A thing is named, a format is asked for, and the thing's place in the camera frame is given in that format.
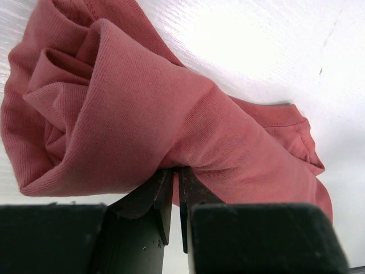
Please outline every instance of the folded fabric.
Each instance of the folded fabric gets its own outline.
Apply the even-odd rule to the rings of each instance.
[[[191,166],[228,203],[308,202],[332,219],[307,119],[189,71],[134,0],[40,0],[9,61],[1,134],[24,195],[126,193]]]

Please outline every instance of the fabric fold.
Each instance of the fabric fold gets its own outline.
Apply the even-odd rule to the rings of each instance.
[[[25,195],[126,193],[192,166],[228,203],[308,202],[332,218],[308,120],[189,71],[133,0],[40,0],[9,61],[1,134]]]

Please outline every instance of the ribbed fabric texture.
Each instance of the ribbed fabric texture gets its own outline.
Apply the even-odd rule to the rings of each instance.
[[[40,0],[9,61],[1,134],[24,195],[125,193],[192,166],[228,203],[308,202],[332,219],[307,119],[186,69],[134,0]]]

